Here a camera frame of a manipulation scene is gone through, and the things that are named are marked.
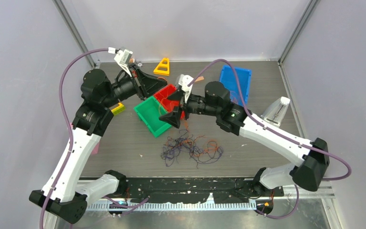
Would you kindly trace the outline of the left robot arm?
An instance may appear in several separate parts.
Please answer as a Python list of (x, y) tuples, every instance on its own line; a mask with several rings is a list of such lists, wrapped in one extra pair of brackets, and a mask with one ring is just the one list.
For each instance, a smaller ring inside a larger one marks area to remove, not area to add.
[(77, 187), (92, 151), (113, 119), (111, 108), (134, 95), (145, 100), (167, 85), (165, 79), (143, 72), (131, 63), (111, 82), (101, 69), (88, 71), (81, 85), (83, 103), (73, 121), (67, 121), (70, 138), (49, 181), (31, 192), (30, 202), (62, 220), (75, 224), (88, 206), (113, 194), (126, 194), (126, 176), (109, 170), (100, 178)]

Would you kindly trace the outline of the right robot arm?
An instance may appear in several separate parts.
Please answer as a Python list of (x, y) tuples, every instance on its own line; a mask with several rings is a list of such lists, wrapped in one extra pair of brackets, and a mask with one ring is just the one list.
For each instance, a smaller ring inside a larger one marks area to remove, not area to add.
[(182, 87), (172, 93), (169, 100), (178, 101), (174, 109), (160, 116), (160, 120), (176, 128), (181, 116), (208, 115), (224, 131), (254, 140), (279, 153), (289, 164), (259, 169), (253, 179), (253, 190), (265, 196), (279, 186), (297, 185), (308, 191), (317, 191), (329, 166), (329, 157), (318, 150), (326, 150), (326, 141), (297, 137), (267, 123), (250, 110), (234, 103), (230, 92), (221, 82), (212, 81), (205, 86), (204, 96), (186, 95)]

